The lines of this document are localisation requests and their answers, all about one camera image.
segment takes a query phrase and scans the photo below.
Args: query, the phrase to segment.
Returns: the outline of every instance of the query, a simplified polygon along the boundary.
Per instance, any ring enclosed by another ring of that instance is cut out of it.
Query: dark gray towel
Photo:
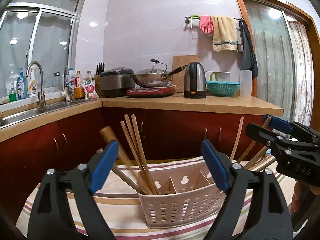
[[[256,55],[254,54],[251,35],[244,19],[239,21],[240,35],[243,42],[243,57],[241,70],[251,70],[252,79],[258,76],[258,65]]]

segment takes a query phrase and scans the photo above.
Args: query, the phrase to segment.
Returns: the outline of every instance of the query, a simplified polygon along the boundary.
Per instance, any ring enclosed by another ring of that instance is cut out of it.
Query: white tiled wall
[[[96,72],[103,59],[104,27],[109,0],[84,0],[76,43],[76,70]]]
[[[320,18],[309,0],[286,0],[311,15],[320,30]],[[106,68],[125,66],[135,72],[152,66],[156,58],[172,67],[175,55],[198,54],[205,70],[230,71],[239,80],[233,51],[213,52],[212,38],[192,32],[185,16],[240,17],[236,0],[109,0],[103,61]]]

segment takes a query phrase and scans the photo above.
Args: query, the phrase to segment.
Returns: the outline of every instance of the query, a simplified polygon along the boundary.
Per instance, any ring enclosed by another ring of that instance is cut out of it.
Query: snack bag
[[[85,99],[98,98],[98,94],[95,90],[94,80],[88,80],[82,83],[82,87],[84,88]]]

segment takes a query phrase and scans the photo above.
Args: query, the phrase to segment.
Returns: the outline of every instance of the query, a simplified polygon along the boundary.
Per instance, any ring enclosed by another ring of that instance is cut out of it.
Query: beige towel
[[[238,37],[236,21],[232,17],[212,16],[214,22],[213,50],[237,51]]]

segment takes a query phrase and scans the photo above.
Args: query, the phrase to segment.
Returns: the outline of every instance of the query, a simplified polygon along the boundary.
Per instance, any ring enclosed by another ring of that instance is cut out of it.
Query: electric kettle
[[[199,62],[190,62],[184,73],[184,97],[205,98],[205,73]]]

